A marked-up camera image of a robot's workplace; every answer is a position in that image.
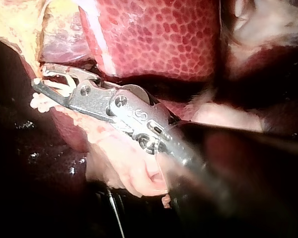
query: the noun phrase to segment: metal pivot joint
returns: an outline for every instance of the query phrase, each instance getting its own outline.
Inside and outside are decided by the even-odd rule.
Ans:
[[[139,97],[132,90],[119,89],[109,102],[109,110],[132,128],[129,135],[141,148],[154,154],[157,140],[168,140],[165,129],[180,119],[147,92],[146,96],[148,98],[143,100],[144,92]]]

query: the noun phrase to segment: metal screw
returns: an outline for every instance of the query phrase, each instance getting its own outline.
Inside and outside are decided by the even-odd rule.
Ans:
[[[87,85],[83,85],[81,88],[80,88],[80,94],[82,96],[88,96],[90,93],[90,87],[87,86]]]
[[[115,104],[117,107],[123,107],[127,104],[127,98],[125,96],[118,96],[116,99],[115,99]]]
[[[140,147],[148,154],[154,154],[154,143],[150,140],[150,137],[146,134],[140,134],[138,137]]]

